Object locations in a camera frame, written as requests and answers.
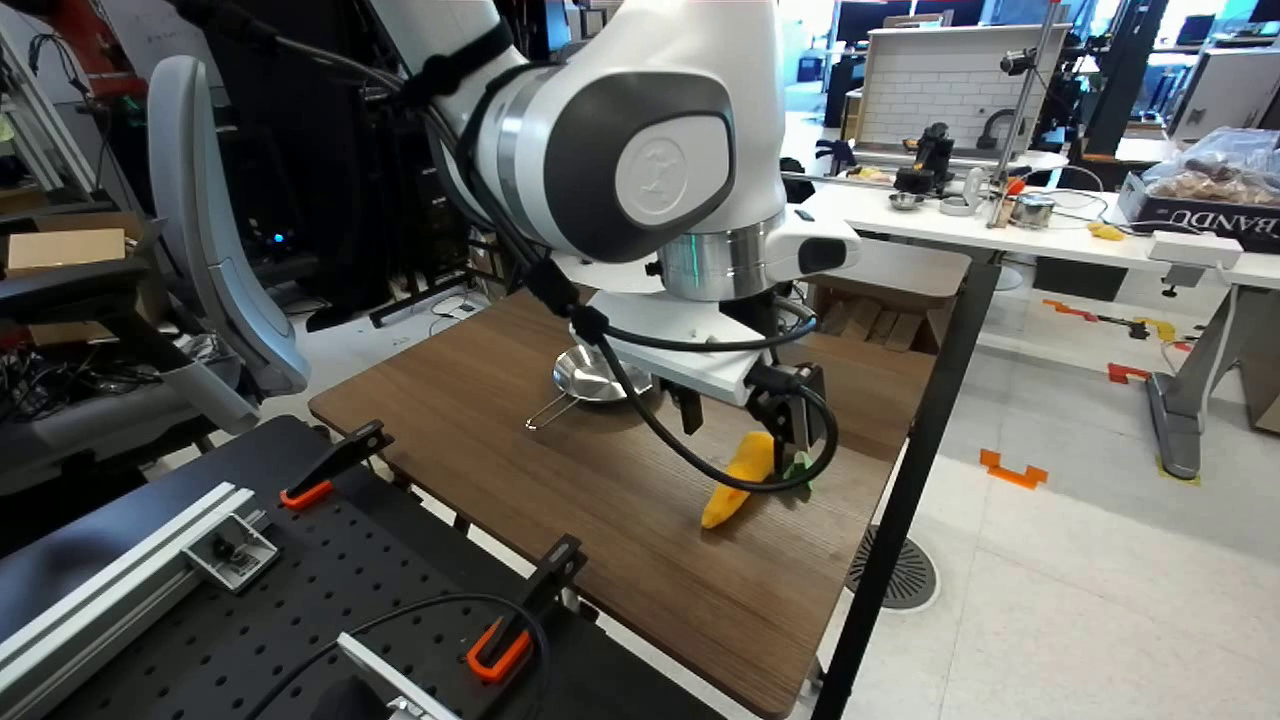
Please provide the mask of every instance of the yellow object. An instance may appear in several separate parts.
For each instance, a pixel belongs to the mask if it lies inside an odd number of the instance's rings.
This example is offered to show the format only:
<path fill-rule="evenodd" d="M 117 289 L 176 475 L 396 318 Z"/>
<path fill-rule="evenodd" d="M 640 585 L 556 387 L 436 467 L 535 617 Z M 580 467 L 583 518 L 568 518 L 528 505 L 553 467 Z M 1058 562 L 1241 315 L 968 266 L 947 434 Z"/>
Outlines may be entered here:
<path fill-rule="evenodd" d="M 1122 238 L 1122 229 L 1117 229 L 1117 224 L 1087 224 L 1087 234 L 1090 234 L 1090 238 Z"/>
<path fill-rule="evenodd" d="M 726 475 L 743 481 L 743 485 L 758 485 L 771 473 L 771 434 L 766 430 L 749 430 L 737 442 L 737 455 L 724 467 Z M 718 527 L 724 518 L 733 518 L 750 490 L 717 485 L 708 505 L 702 505 L 702 527 Z"/>

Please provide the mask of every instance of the table leg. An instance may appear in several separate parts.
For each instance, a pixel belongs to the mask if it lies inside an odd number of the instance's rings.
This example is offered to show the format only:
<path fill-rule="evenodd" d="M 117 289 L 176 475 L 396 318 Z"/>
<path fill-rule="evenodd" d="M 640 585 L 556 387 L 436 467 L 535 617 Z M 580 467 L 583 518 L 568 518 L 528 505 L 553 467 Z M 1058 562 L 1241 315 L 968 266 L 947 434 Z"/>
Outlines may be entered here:
<path fill-rule="evenodd" d="M 1280 311 L 1274 292 L 1241 289 L 1236 324 L 1231 324 L 1226 338 L 1223 338 L 1223 324 L 1226 324 L 1226 300 L 1223 300 L 1217 308 L 1217 315 L 1207 318 L 1204 335 L 1196 338 L 1188 363 L 1177 377 L 1154 370 L 1147 379 L 1147 407 L 1152 407 L 1161 467 L 1166 475 L 1180 475 L 1180 481 L 1198 475 L 1204 387 L 1217 387 L 1217 379 L 1241 363 L 1242 338 L 1262 331 L 1262 318 L 1274 311 Z"/>
<path fill-rule="evenodd" d="M 886 490 L 882 518 L 875 527 L 875 545 L 869 550 L 865 579 L 850 595 L 847 621 L 834 640 L 831 666 L 828 666 L 821 699 L 813 708 L 815 720 L 841 720 L 841 712 L 847 702 L 850 676 L 873 643 L 873 626 L 875 626 L 881 605 L 886 595 L 891 569 L 909 545 L 916 505 L 925 497 L 937 448 L 940 448 L 945 429 L 953 420 L 977 335 L 979 335 L 982 315 L 991 308 L 999 259 L 1004 259 L 999 250 L 972 256 L 972 266 L 968 266 L 965 289 L 957 294 L 957 315 L 953 315 L 947 338 L 933 363 L 933 377 L 929 377 L 929 387 L 925 387 L 925 398 L 919 398 L 919 411 L 910 422 L 910 448 L 909 448 L 898 475 Z"/>

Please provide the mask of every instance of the black tabletop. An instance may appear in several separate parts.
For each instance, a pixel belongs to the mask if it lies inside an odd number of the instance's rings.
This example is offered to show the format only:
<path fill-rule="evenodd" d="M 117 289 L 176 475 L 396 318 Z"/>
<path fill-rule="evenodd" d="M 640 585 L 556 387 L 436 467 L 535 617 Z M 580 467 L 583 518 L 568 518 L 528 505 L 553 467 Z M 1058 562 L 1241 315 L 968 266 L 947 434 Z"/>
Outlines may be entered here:
<path fill-rule="evenodd" d="M 518 577 L 485 557 L 463 530 L 419 513 L 408 486 L 356 467 L 334 501 L 307 518 L 276 509 L 326 434 L 301 420 L 270 420 L 181 473 L 0 561 L 0 634 L 29 624 L 92 573 L 124 557 L 183 505 L 231 481 L 268 509 L 276 569 L 231 595 L 210 585 L 87 681 L 61 716 L 297 716 L 315 712 L 351 672 L 324 643 L 334 626 L 367 626 L 419 595 L 518 595 Z M 372 626 L 362 640 L 400 672 L 439 690 L 463 716 L 712 716 L 685 686 L 614 646 L 592 621 L 561 611 L 553 662 L 514 686 L 485 686 L 460 666 L 463 643 L 494 606 L 429 606 Z"/>

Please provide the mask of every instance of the metal bracket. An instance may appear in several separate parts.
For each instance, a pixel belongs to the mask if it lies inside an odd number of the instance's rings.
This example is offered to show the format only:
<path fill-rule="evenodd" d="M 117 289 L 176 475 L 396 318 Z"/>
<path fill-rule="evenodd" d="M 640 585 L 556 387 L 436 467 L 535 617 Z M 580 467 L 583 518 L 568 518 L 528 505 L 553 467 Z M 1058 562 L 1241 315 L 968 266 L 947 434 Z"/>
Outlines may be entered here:
<path fill-rule="evenodd" d="M 280 546 L 234 516 L 248 501 L 248 486 L 215 485 L 105 573 L 0 640 L 0 720 L 47 716 L 176 606 L 198 585 L 194 569 L 231 591 L 258 577 Z"/>
<path fill-rule="evenodd" d="M 393 720 L 456 720 L 453 708 L 443 708 L 432 690 L 423 690 L 416 681 L 396 672 L 356 634 L 341 632 L 334 646 L 356 662 L 356 672 L 372 685 L 372 690 L 393 695 L 389 699 Z"/>

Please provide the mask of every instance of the clamp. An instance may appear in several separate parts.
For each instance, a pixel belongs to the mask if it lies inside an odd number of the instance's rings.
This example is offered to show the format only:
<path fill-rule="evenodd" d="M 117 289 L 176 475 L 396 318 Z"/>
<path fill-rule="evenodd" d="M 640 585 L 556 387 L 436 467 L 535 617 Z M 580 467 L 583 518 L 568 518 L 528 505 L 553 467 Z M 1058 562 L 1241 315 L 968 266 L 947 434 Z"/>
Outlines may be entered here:
<path fill-rule="evenodd" d="M 513 681 L 533 646 L 533 632 L 524 626 L 528 621 L 546 621 L 556 611 L 556 595 L 572 585 L 572 577 L 588 562 L 580 550 L 575 535 L 561 535 L 535 573 L 524 579 L 524 598 L 518 606 L 528 611 L 507 611 L 493 621 L 476 643 L 466 646 L 466 666 L 478 685 L 504 685 Z"/>
<path fill-rule="evenodd" d="M 280 505 L 288 513 L 307 513 L 331 497 L 331 475 L 362 465 L 372 453 L 389 448 L 393 434 L 382 430 L 380 420 L 356 429 L 341 442 L 331 442 L 291 486 L 280 486 Z"/>

